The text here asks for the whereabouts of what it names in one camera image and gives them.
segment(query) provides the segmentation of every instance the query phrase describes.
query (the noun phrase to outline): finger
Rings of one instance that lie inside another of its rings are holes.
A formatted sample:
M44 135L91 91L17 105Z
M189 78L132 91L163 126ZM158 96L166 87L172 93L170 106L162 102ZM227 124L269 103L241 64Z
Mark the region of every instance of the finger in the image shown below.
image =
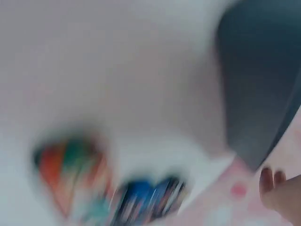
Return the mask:
M270 167L262 169L259 180L259 192L260 195L264 195L266 192L271 191L274 188L273 172Z
M271 192L274 188L273 183L273 172L270 167L265 167L262 169L259 180L259 194L262 204L268 208L272 209L272 197Z
M274 186L277 186L286 181L285 173L281 170L276 171L274 174Z

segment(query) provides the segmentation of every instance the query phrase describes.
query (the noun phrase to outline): dark gray object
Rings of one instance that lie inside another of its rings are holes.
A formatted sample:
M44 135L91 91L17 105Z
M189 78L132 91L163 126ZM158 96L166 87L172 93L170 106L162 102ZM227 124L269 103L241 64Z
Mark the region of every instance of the dark gray object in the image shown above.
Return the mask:
M239 2L222 17L217 46L228 143L256 170L301 104L301 1Z

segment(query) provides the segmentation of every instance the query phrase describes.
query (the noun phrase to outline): pink surface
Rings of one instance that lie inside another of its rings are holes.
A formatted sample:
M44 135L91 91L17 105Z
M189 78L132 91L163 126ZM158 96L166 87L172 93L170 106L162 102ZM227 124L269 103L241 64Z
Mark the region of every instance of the pink surface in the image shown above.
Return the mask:
M287 177L301 172L301 109L264 165L284 169ZM236 158L232 165L183 213L166 220L167 226L290 226L260 202L260 169L252 174Z

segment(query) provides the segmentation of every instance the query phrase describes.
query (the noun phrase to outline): hand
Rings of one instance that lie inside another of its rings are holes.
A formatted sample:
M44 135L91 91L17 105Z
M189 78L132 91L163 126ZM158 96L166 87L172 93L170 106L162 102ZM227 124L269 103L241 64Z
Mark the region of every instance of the hand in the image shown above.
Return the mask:
M301 226L301 175L287 180L285 173L271 168L261 171L259 181L260 198L263 205L277 211L294 226Z

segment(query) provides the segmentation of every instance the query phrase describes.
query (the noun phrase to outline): white surface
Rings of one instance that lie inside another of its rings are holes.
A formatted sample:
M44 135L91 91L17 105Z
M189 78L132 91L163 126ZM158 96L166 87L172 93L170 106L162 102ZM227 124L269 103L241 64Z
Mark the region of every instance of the white surface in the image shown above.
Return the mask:
M206 155L224 148L212 42L228 2L1 0L0 225L58 224L30 154L67 121L109 128L119 179L180 169L185 205L209 185L232 159Z

